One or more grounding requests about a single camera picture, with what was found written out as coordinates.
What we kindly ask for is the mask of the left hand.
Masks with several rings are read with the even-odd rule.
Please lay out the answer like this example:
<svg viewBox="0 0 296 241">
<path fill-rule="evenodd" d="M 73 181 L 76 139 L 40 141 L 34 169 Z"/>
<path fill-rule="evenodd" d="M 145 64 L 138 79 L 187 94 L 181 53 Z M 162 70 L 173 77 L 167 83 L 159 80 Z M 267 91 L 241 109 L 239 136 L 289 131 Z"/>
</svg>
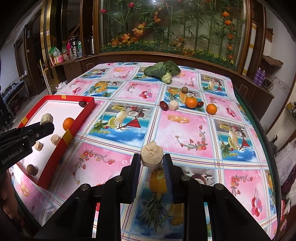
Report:
<svg viewBox="0 0 296 241">
<path fill-rule="evenodd" d="M 1 199 L 4 201 L 4 213 L 7 214 L 10 219 L 19 219 L 18 204 L 16 201 L 14 188 L 11 184 L 11 174 L 8 170 L 6 170 L 3 182 L 1 184 Z"/>
</svg>

